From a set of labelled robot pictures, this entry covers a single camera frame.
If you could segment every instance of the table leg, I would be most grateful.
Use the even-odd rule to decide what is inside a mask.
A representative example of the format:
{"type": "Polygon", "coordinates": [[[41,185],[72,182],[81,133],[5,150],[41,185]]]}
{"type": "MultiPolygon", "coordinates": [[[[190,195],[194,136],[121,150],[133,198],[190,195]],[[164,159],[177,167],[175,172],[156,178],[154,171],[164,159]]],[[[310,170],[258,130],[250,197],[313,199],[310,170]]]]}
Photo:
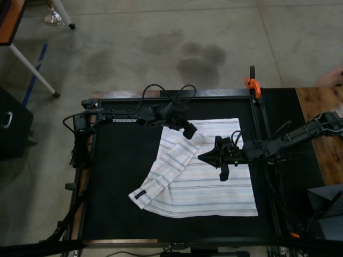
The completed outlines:
{"type": "Polygon", "coordinates": [[[32,64],[25,58],[25,56],[14,46],[14,44],[11,44],[10,49],[12,52],[21,60],[22,63],[38,78],[42,84],[50,91],[52,92],[54,97],[59,97],[59,93],[56,92],[49,83],[43,78],[43,76],[32,66],[32,64]]]}
{"type": "Polygon", "coordinates": [[[54,4],[57,12],[59,15],[61,15],[62,20],[64,21],[65,24],[67,24],[71,29],[75,29],[75,23],[72,23],[64,6],[62,5],[60,0],[51,0],[52,3],[54,4]]]}

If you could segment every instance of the metal bracket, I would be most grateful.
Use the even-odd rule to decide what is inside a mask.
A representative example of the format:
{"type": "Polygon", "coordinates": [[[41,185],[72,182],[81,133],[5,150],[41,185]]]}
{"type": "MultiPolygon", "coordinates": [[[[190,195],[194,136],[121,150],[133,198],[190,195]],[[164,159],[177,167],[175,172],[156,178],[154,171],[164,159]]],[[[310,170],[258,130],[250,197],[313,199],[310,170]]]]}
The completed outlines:
{"type": "Polygon", "coordinates": [[[91,98],[87,100],[82,100],[81,105],[86,110],[91,110],[94,106],[98,107],[99,99],[98,98],[91,98]]]}

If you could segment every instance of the black storage box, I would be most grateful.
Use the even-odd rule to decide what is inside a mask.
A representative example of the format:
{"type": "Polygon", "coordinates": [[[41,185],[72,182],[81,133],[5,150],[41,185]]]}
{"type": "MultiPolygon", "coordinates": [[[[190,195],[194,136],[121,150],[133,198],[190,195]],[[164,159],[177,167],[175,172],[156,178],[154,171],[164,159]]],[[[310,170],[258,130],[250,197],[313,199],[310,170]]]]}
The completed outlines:
{"type": "Polygon", "coordinates": [[[0,87],[0,158],[24,153],[33,114],[0,87]]]}

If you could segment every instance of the striped towel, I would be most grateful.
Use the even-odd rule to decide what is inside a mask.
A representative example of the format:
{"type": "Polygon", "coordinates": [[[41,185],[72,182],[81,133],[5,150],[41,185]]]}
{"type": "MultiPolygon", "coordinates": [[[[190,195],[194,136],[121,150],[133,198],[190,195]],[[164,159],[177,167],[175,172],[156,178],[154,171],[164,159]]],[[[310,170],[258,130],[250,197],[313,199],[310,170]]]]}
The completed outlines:
{"type": "MultiPolygon", "coordinates": [[[[230,165],[229,179],[222,182],[220,169],[198,160],[198,155],[214,148],[216,135],[230,137],[240,130],[239,120],[190,122],[198,129],[191,140],[182,131],[163,128],[157,160],[130,199],[140,209],[172,218],[258,216],[248,165],[230,165]]],[[[238,146],[243,147],[242,138],[238,146]]]]}

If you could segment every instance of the wooden table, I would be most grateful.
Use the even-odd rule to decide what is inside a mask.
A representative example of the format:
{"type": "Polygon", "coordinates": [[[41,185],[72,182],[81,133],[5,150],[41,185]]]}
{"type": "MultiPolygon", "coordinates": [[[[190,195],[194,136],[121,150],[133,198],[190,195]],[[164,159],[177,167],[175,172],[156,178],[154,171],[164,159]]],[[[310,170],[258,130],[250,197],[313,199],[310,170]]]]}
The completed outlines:
{"type": "MultiPolygon", "coordinates": [[[[296,90],[306,121],[325,111],[336,111],[343,117],[343,88],[298,88],[296,90]]],[[[312,141],[325,184],[343,183],[343,140],[319,137],[312,141]]]]}
{"type": "MultiPolygon", "coordinates": [[[[7,46],[21,60],[21,62],[43,83],[43,85],[53,94],[54,97],[59,97],[51,85],[43,78],[43,76],[35,69],[35,67],[25,58],[25,56],[14,46],[13,39],[16,35],[21,18],[28,0],[11,0],[9,10],[0,26],[0,46],[7,46]]],[[[63,20],[69,24],[71,29],[75,29],[59,0],[53,0],[55,7],[58,9],[63,20]]]]}

